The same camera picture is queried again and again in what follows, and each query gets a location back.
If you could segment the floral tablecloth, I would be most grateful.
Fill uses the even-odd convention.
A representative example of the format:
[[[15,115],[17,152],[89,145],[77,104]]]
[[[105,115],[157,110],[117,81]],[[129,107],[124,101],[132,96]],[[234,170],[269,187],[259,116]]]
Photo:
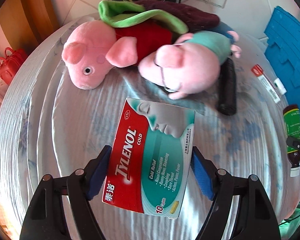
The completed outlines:
[[[134,67],[112,69],[94,90],[76,88],[61,59],[63,44],[86,17],[48,37],[25,61],[0,108],[0,204],[18,239],[27,206],[44,174],[70,175],[111,145],[126,98],[171,103],[165,90],[143,79]],[[203,156],[233,176],[257,175],[278,220],[288,218],[300,201],[300,175],[290,176],[286,156],[286,99],[275,103],[251,72],[259,64],[275,73],[258,39],[240,34],[234,60],[237,113],[216,109],[217,87],[174,104],[196,111],[194,144]]]

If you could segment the maroon knitted hat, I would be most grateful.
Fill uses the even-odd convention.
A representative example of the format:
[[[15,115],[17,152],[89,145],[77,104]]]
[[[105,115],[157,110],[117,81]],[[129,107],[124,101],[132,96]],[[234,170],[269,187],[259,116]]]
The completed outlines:
[[[210,30],[217,27],[220,19],[217,15],[201,11],[190,5],[156,0],[139,0],[136,4],[142,5],[146,10],[160,9],[183,21],[189,31],[195,33],[201,30]]]

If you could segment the red white medicine box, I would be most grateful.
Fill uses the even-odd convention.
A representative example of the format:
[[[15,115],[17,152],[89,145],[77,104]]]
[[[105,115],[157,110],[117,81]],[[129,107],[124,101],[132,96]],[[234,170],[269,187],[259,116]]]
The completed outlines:
[[[281,101],[279,95],[277,94],[275,87],[271,83],[271,81],[265,76],[262,67],[259,64],[256,64],[251,68],[252,73],[258,78],[258,80],[262,83],[264,88],[269,93],[270,97],[273,99],[275,103]]]

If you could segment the blue plastic crate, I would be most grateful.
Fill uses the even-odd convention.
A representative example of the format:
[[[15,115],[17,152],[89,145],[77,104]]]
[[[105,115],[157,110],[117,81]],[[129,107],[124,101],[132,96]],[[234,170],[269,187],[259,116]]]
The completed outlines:
[[[287,91],[287,102],[300,109],[300,22],[277,6],[264,33],[265,56]]]

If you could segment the small white bottle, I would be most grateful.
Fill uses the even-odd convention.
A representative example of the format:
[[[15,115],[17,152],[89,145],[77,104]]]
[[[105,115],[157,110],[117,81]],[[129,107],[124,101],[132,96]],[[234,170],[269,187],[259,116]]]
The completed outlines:
[[[274,80],[274,84],[277,87],[278,91],[280,92],[281,95],[285,95],[287,90],[285,88],[285,86],[283,85],[283,83],[281,82],[281,80],[279,78],[276,78]]]

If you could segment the teal-dressed pig plush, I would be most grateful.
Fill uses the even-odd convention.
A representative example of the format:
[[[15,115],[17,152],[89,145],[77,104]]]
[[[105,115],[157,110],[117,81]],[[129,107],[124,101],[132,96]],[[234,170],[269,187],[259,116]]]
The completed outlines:
[[[213,31],[186,33],[142,59],[138,71],[144,79],[165,87],[170,99],[177,100],[210,88],[226,59],[231,54],[239,58],[241,51],[229,38]]]

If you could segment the blue-dressed pig plush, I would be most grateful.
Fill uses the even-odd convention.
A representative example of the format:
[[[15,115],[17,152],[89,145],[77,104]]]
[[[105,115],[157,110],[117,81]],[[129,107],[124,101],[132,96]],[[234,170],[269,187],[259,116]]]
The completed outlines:
[[[239,41],[239,35],[230,26],[224,22],[219,22],[216,27],[210,28],[209,31],[213,31],[222,34],[230,39],[231,43],[234,44]]]

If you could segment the green fleece cloth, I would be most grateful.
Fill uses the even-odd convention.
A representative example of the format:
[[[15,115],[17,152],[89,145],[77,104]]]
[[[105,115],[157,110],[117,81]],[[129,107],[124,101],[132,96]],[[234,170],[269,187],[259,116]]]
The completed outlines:
[[[166,25],[170,31],[185,34],[188,26],[179,18],[161,9],[146,10],[143,5],[127,1],[102,0],[98,4],[100,19],[114,28],[127,28],[153,19]]]

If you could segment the Tylenol cold medicine box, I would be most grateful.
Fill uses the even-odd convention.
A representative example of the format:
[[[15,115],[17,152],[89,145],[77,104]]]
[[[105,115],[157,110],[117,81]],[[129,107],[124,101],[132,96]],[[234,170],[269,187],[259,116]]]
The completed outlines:
[[[109,159],[102,202],[179,217],[189,175],[195,111],[127,98]]]

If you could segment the brown green-label medicine bottle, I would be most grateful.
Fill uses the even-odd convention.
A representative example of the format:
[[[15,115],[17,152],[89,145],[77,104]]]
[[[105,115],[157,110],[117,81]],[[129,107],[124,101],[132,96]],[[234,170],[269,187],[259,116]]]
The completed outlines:
[[[283,110],[283,119],[286,125],[286,135],[300,140],[300,109],[297,105],[289,105]],[[287,146],[287,158],[291,163],[290,177],[300,175],[300,152]]]

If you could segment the black rectangular case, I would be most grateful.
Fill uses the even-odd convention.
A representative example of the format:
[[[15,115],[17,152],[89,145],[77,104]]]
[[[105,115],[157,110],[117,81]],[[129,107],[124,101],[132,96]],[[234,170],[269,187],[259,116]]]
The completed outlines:
[[[237,79],[235,65],[231,58],[227,58],[221,65],[217,110],[226,116],[237,113]]]

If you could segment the red handbag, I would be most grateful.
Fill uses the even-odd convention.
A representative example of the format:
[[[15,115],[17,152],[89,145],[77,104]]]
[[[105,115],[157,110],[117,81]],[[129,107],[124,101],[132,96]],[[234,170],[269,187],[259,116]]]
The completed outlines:
[[[22,48],[5,48],[5,56],[0,57],[0,78],[9,86],[28,55]]]

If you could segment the red-dressed pig plush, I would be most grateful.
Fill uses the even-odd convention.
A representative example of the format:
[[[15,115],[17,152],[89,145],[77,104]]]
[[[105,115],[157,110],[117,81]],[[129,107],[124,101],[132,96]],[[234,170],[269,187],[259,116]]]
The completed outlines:
[[[99,86],[113,67],[135,66],[163,45],[173,33],[155,20],[114,28],[101,20],[78,26],[66,41],[62,59],[72,83],[79,89]]]

